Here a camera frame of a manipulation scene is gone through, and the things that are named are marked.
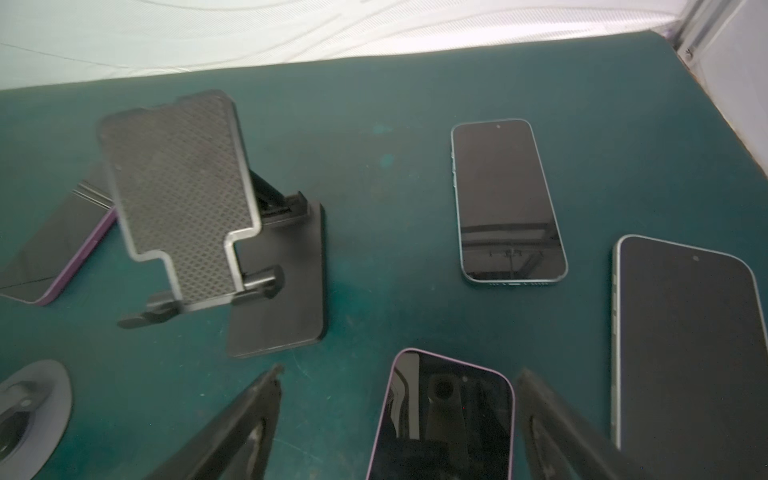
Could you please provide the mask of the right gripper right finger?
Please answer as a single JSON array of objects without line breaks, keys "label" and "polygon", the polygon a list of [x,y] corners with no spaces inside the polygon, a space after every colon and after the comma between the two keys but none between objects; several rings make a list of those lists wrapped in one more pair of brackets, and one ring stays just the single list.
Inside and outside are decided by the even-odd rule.
[{"label": "right gripper right finger", "polygon": [[531,370],[516,380],[516,424],[534,479],[650,479]]}]

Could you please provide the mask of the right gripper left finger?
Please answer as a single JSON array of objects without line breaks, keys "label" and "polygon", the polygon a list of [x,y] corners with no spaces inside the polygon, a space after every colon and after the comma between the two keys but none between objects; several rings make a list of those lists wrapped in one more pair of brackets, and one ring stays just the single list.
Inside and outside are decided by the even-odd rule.
[{"label": "right gripper left finger", "polygon": [[262,479],[277,430],[284,367],[246,387],[149,479]]}]

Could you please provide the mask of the purple phone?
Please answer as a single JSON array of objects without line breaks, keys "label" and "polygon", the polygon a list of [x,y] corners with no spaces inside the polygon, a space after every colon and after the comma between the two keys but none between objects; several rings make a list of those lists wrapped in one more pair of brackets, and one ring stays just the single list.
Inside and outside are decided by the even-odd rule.
[{"label": "purple phone", "polygon": [[37,306],[54,301],[116,218],[106,172],[98,164],[1,271],[1,295]]},{"label": "purple phone", "polygon": [[509,479],[515,406],[503,374],[406,348],[390,369],[367,476]]}]

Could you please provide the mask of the white phone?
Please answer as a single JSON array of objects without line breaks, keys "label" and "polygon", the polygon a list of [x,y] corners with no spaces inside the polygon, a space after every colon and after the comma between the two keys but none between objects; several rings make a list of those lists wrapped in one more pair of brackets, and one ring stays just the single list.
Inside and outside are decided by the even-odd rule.
[{"label": "white phone", "polygon": [[657,479],[767,475],[767,332],[728,253],[641,235],[613,251],[612,439]]}]

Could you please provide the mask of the teal phone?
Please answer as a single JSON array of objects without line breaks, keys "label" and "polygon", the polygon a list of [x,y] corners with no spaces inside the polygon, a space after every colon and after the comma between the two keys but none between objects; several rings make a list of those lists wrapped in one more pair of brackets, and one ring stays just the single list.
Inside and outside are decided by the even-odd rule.
[{"label": "teal phone", "polygon": [[567,256],[531,124],[458,124],[451,160],[465,279],[502,286],[563,280]]}]

